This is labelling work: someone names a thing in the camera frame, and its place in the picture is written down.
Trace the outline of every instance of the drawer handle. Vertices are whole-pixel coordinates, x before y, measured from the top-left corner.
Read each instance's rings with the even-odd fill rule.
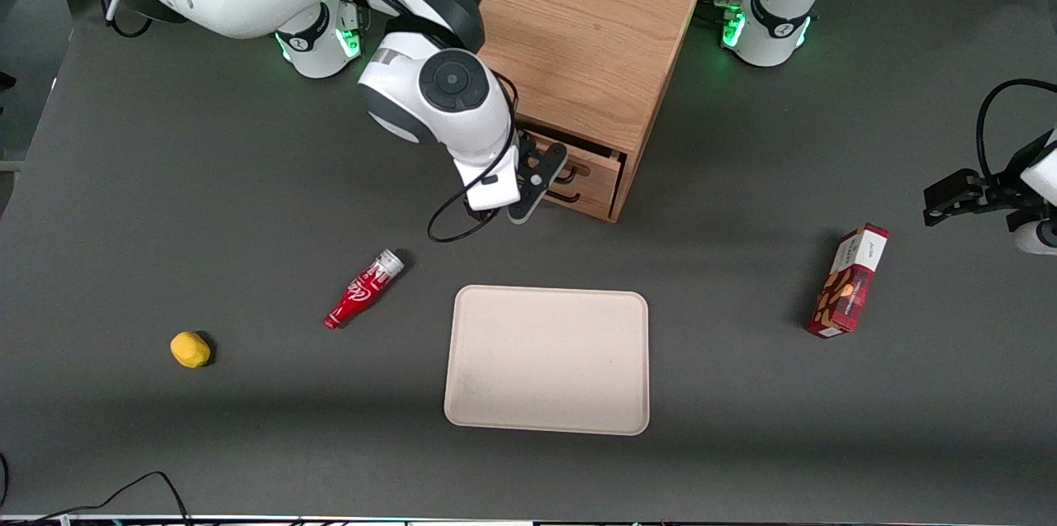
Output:
[[[558,194],[557,191],[548,190],[546,194],[551,195],[552,199],[561,200],[563,203],[570,203],[570,205],[575,205],[575,203],[580,202],[579,192],[577,192],[576,195],[562,195]]]
[[[554,183],[558,185],[570,185],[576,180],[576,168],[569,169],[569,175],[567,176],[555,176]]]

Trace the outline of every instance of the red bottle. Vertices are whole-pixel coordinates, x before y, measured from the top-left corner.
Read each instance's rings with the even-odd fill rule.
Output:
[[[367,270],[363,270],[349,285],[334,311],[323,320],[323,325],[336,331],[345,320],[374,303],[382,289],[385,289],[389,281],[403,269],[404,262],[393,256],[392,251],[382,251],[374,263],[371,263]]]

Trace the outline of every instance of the gray tabletop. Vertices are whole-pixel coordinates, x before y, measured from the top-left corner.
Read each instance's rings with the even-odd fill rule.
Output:
[[[618,225],[544,205],[448,246],[425,223],[450,158],[371,123],[354,71],[307,81],[270,38],[122,40],[75,14],[0,222],[5,510],[162,469],[197,513],[1054,523],[1057,263],[1016,251],[1001,214],[921,219],[923,187],[975,166],[984,94],[1054,79],[1045,0],[820,10],[780,70],[690,30]],[[1002,97],[995,161],[1055,109]],[[863,222],[892,231],[871,301],[820,341],[802,325]],[[382,248],[413,265],[326,330]],[[468,284],[643,294],[649,429],[448,424]],[[212,334],[219,362],[178,367],[178,331]],[[142,486],[113,511],[174,508]]]

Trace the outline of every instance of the green led light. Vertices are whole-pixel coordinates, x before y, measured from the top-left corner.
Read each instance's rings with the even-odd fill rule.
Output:
[[[723,42],[734,49],[741,38],[741,31],[745,27],[745,15],[739,14],[731,18],[723,29]]]
[[[275,34],[276,43],[279,43],[279,49],[282,50],[282,58],[290,62],[290,53],[286,53],[286,45],[282,43],[281,38],[279,38],[279,33]]]
[[[353,59],[353,57],[359,55],[359,36],[356,31],[334,29],[334,36],[337,37],[341,49],[345,50],[345,55],[348,55],[349,59]]]
[[[811,25],[811,16],[808,16],[806,21],[803,21],[803,30],[800,31],[800,38],[796,40],[797,48],[803,44],[804,37],[808,36],[808,26]]]

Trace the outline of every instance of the open drawer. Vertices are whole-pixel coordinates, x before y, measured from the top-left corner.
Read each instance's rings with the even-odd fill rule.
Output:
[[[528,134],[536,138],[536,146],[541,151],[546,151],[555,143],[536,131],[528,131]],[[548,202],[612,222],[610,210],[616,194],[616,184],[620,179],[622,162],[576,146],[565,147],[569,150],[569,162],[551,187],[551,191],[562,195],[562,199],[546,195]],[[560,180],[570,179],[569,184],[558,184]]]

